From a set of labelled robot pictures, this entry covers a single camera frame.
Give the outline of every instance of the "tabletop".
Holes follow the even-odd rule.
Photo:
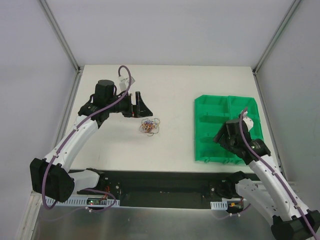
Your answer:
[[[140,91],[153,117],[160,119],[159,133],[139,131],[141,118],[112,113],[85,143],[72,169],[111,171],[252,173],[245,165],[195,161],[194,101],[201,95],[252,97],[257,102],[263,137],[275,158],[265,114],[250,67],[127,65],[135,83],[132,103]],[[119,65],[86,65],[79,83],[67,129],[78,111],[95,92],[99,80],[115,82],[119,89]],[[121,74],[128,76],[125,69]]]

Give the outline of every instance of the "gray wall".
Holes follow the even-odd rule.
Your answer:
[[[51,150],[75,72],[35,0],[0,2],[0,239],[17,235],[29,164]]]
[[[320,1],[305,0],[258,72],[284,171],[320,209]]]
[[[47,0],[84,64],[251,66],[293,0]]]

